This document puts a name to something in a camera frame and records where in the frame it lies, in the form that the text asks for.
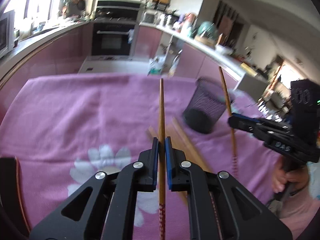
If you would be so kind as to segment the pink sleeve right forearm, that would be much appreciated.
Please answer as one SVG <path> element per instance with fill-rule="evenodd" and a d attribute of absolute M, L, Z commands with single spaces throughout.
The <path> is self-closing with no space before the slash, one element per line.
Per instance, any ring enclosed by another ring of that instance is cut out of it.
<path fill-rule="evenodd" d="M 298 239 L 318 210 L 319 200 L 310 195 L 308 184 L 304 189 L 291 191 L 282 204 L 278 218 L 291 230 L 293 239 Z"/>

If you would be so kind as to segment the person's right hand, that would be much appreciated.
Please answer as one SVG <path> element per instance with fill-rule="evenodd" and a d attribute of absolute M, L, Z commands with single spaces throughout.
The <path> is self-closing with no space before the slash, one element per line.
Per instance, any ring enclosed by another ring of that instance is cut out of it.
<path fill-rule="evenodd" d="M 285 172 L 283 167 L 284 158 L 280 156 L 272 173 L 272 190 L 274 193 L 283 192 L 287 183 L 293 184 L 293 191 L 304 189 L 309 184 L 308 167 L 304 165 L 300 169 Z"/>

